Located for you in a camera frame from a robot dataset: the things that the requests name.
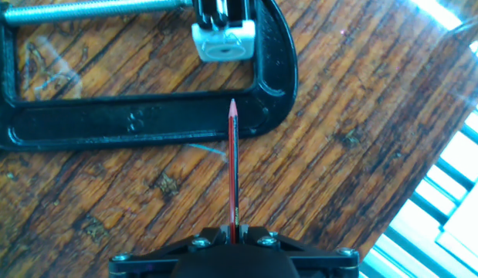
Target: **wood grain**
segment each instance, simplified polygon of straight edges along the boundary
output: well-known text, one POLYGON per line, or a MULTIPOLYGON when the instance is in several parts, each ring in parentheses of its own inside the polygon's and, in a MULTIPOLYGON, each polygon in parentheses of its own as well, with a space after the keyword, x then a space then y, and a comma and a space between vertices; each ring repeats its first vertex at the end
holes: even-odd
MULTIPOLYGON (((242 220, 364 256, 478 101, 478 24, 447 32, 408 0, 278 2, 300 86, 277 129, 240 141, 242 220)), ((474 0, 443 5, 478 15, 474 0)), ((249 63, 200 62, 193 22, 178 10, 22 28, 21 98, 248 86, 249 63)), ((116 253, 225 224, 226 169, 189 146, 0 151, 0 277, 107 276, 116 253)))

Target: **metal rod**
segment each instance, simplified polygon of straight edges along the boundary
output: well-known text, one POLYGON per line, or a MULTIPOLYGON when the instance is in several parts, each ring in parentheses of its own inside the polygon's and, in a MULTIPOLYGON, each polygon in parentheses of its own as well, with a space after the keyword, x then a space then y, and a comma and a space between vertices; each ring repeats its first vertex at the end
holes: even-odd
POLYGON ((192 6, 192 0, 103 0, 9 8, 5 21, 12 26, 38 25, 95 17, 130 15, 192 6))

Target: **red pencil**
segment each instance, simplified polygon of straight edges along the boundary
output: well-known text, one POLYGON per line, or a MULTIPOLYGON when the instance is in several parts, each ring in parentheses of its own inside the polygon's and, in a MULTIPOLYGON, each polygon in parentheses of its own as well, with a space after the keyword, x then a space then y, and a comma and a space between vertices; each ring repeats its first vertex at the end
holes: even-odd
POLYGON ((239 243, 239 115, 235 100, 229 112, 230 242, 239 243))

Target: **clamp screw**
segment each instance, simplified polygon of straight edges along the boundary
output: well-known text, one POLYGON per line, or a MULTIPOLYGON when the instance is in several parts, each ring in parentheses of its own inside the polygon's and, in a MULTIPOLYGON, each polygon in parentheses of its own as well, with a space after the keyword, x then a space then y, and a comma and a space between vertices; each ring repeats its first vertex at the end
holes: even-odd
POLYGON ((341 247, 337 249, 337 252, 338 254, 343 256, 352 256, 352 254, 354 253, 354 250, 347 247, 341 247))
POLYGON ((261 246, 272 246, 276 243, 276 239, 272 236, 264 236, 257 241, 257 244, 261 246))
POLYGON ((121 253, 121 254, 118 254, 118 255, 115 255, 112 260, 114 262, 123 262, 124 260, 128 260, 132 257, 131 254, 129 253, 121 253))
POLYGON ((208 239, 206 238, 197 238, 192 240, 192 245, 198 248, 205 248, 211 245, 208 239))

